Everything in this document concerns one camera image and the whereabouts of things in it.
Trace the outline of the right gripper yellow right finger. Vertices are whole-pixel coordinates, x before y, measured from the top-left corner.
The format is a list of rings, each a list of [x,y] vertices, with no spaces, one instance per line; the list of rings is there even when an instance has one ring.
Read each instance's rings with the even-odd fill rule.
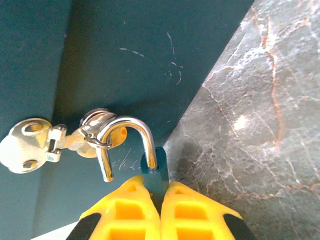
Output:
[[[254,240],[242,216],[190,187],[172,181],[160,214],[162,240]]]

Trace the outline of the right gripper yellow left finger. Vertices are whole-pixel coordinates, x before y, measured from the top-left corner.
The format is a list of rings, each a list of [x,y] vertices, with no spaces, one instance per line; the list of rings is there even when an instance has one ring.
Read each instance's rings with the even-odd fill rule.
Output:
[[[134,176],[83,212],[68,240],[159,240],[161,221],[143,177]]]

